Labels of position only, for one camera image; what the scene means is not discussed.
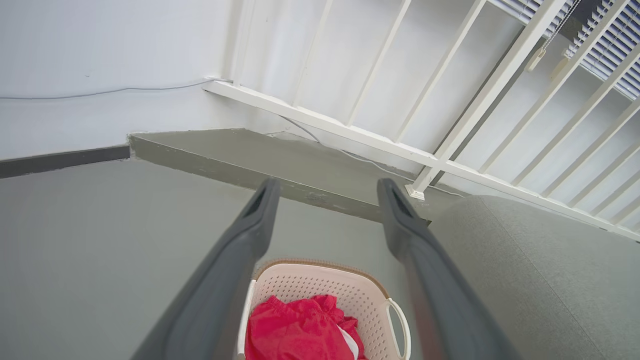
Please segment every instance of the white railing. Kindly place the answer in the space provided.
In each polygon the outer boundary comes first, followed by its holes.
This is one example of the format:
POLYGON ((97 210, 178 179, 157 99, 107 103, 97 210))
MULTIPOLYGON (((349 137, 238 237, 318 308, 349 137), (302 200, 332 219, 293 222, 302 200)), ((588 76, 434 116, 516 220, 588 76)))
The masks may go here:
POLYGON ((381 151, 400 156, 402 158, 415 161, 424 165, 424 170, 419 174, 417 180, 410 185, 407 185, 409 195, 416 198, 424 198, 423 191, 434 180, 434 177, 439 172, 446 172, 455 176, 462 177, 469 181, 473 181, 477 184, 485 185, 489 188, 498 190, 500 192, 518 197, 520 199, 529 201, 533 204, 543 206, 545 208, 557 211, 559 213, 568 215, 578 220, 587 222, 589 224, 601 227, 608 231, 618 233, 629 238, 640 240, 640 234, 636 233, 639 230, 640 224, 635 225, 634 229, 628 229, 621 226, 621 224, 628 220, 631 216, 637 213, 640 209, 640 198, 631 202, 628 206, 623 208, 618 214, 614 215, 612 220, 606 220, 598 217, 598 215, 608 205, 613 203, 618 197, 620 197, 631 186, 640 181, 640 171, 632 176, 626 183, 618 188, 612 195, 606 198, 600 203, 591 213, 576 208, 576 204, 580 202, 586 195, 591 193, 602 181, 604 181, 609 174, 614 172, 617 168, 622 166, 631 156, 633 156, 638 150, 640 150, 640 142, 630 146, 623 154, 618 156, 611 165, 602 171, 591 183, 589 183, 578 195, 576 195, 569 203, 564 204, 557 200, 551 199, 548 196, 557 189, 563 182, 565 182, 570 175, 572 175, 578 168, 583 166, 585 162, 594 155, 603 145, 605 145, 621 128, 634 116, 638 109, 640 109, 640 100, 634 101, 619 118, 613 123, 602 136, 597 138, 595 142, 588 147, 552 184, 542 193, 535 193, 526 188, 519 186, 522 180, 527 177, 531 171, 536 168, 541 161, 560 144, 575 128, 578 126, 594 109, 594 107, 611 91, 614 85, 620 80, 620 78, 630 69, 635 62, 640 58, 640 46, 637 46, 618 66, 614 73, 605 81, 602 86, 593 94, 589 100, 582 106, 582 108, 573 116, 573 118, 567 123, 567 125, 560 130, 560 132, 553 138, 553 140, 534 158, 534 160, 526 166, 526 168, 516 177, 516 179, 510 183, 508 181, 496 178, 494 176, 486 174, 486 171, 491 167, 495 160, 503 154, 509 145, 513 143, 522 131, 533 121, 533 119, 540 113, 540 111, 547 105, 549 100, 556 94, 564 82, 569 78, 573 71, 580 65, 582 60, 588 54, 589 50, 598 42, 598 39, 604 34, 604 31, 611 25, 618 15, 624 10, 629 0, 617 0, 611 9, 607 12, 606 16, 598 26, 591 32, 590 36, 585 39, 584 43, 578 48, 575 55, 571 60, 562 68, 552 80, 549 87, 544 91, 543 95, 533 105, 533 107, 526 113, 526 115, 520 120, 516 127, 510 134, 504 139, 504 141, 497 147, 497 149, 489 156, 485 163, 479 168, 474 170, 466 167, 460 163, 450 160, 451 156, 455 153, 456 149, 462 144, 464 139, 469 135, 474 126, 480 121, 485 111, 490 107, 492 102, 498 98, 500 91, 506 86, 507 82, 514 75, 516 70, 526 59, 527 55, 536 45, 536 42, 544 34, 545 30, 549 27, 549 24, 554 20, 554 17, 558 14, 562 6, 565 4, 565 0, 545 0, 540 6, 534 17, 526 25, 520 36, 516 39, 511 49, 507 52, 502 61, 498 64, 493 74, 490 76, 485 86, 479 91, 476 98, 472 101, 466 112, 460 118, 460 121, 455 125, 452 131, 444 139, 441 146, 435 154, 430 154, 426 151, 417 149, 415 147, 403 144, 401 141, 408 126, 416 121, 415 114, 420 110, 420 107, 424 104, 434 89, 438 80, 444 73, 451 62, 456 50, 462 43, 465 35, 469 31, 471 25, 473 25, 478 14, 483 6, 486 4, 486 0, 476 0, 465 17, 463 23, 460 25, 458 32, 455 36, 454 42, 450 45, 448 50, 442 56, 440 63, 432 73, 431 77, 424 85, 422 92, 418 96, 415 104, 413 105, 408 116, 403 120, 400 129, 390 134, 389 137, 381 136, 376 133, 364 130, 362 128, 353 125, 356 114, 362 105, 364 97, 367 95, 372 82, 376 78, 380 65, 389 49, 393 39, 396 35, 398 27, 409 7, 411 0, 402 0, 398 9, 396 19, 393 22, 385 41, 378 52, 376 59, 373 61, 373 65, 365 79, 364 84, 361 87, 360 93, 355 101, 349 117, 344 121, 333 119, 326 115, 316 113, 314 111, 302 108, 299 106, 299 99, 301 91, 304 89, 304 82, 307 77, 307 67, 309 61, 314 56, 314 51, 317 47, 317 40, 321 37, 324 25, 326 23, 328 14, 331 11, 332 0, 326 0, 324 10, 316 30, 316 35, 312 41, 310 49, 305 57, 305 66, 302 68, 299 81, 296 87, 296 93, 293 102, 285 102, 281 99, 277 99, 272 96, 268 96, 246 88, 240 85, 239 78, 241 76, 244 64, 244 54, 246 53, 249 33, 251 31, 251 16, 253 8, 255 6, 255 0, 244 0, 243 9, 240 19, 237 23, 238 34, 235 37, 236 45, 234 49, 233 64, 231 67, 231 74, 233 83, 226 82, 212 82, 204 86, 204 89, 212 93, 222 95, 237 101, 255 106, 257 108, 276 113, 278 115, 288 117, 302 124, 312 126, 323 131, 374 147, 381 151))

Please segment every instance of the white cloth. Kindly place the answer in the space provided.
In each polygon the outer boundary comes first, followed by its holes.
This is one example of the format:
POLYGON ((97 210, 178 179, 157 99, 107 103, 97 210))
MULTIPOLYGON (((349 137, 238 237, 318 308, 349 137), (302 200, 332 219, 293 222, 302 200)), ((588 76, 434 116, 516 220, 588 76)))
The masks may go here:
POLYGON ((344 337, 344 341, 346 341, 347 346, 349 347, 349 349, 353 353, 353 360, 358 360, 358 344, 356 344, 356 341, 351 337, 351 335, 347 334, 346 331, 342 330, 342 327, 338 326, 338 329, 340 329, 340 332, 342 333, 342 336, 344 337))

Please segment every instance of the gray step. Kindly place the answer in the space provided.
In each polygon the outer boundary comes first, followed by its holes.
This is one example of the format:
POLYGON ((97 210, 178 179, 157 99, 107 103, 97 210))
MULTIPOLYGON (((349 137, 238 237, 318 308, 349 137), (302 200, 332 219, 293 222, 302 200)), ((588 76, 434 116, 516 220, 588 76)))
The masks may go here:
MULTIPOLYGON (((129 143, 135 157, 158 165, 252 190, 272 176, 281 180, 285 198, 377 222, 378 179, 392 178, 400 188, 409 183, 338 150, 283 134, 286 138, 246 129, 141 133, 131 135, 129 143)), ((410 200, 422 218, 431 220, 457 199, 429 188, 424 202, 410 200)))

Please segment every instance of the perforated basket side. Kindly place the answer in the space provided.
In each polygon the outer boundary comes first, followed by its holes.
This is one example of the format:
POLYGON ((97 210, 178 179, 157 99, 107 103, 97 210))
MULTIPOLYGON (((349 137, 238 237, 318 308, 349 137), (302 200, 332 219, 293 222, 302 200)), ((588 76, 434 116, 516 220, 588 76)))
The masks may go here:
POLYGON ((400 359, 386 294, 360 274, 323 265, 277 263, 259 274, 249 308, 253 311, 272 295, 291 302, 324 294, 337 297, 345 315, 358 319, 358 333, 368 359, 400 359))

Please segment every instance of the baseboard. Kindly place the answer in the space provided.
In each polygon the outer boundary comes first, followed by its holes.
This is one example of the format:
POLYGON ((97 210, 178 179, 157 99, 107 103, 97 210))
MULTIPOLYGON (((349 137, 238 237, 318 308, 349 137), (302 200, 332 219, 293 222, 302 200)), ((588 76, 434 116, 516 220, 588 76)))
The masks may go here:
POLYGON ((0 161, 0 179, 129 157, 129 146, 121 145, 4 160, 0 161))

